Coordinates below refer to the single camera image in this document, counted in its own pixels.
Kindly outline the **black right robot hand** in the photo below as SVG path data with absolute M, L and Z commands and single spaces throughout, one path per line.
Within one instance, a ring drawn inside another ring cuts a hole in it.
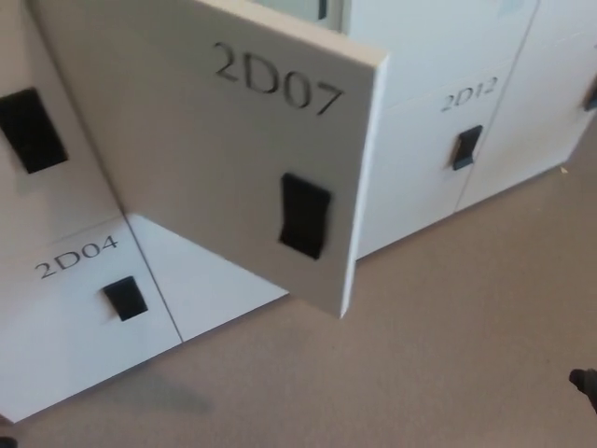
M 588 398 L 592 409 L 597 413 L 597 370 L 573 369 L 569 373 L 569 381 Z

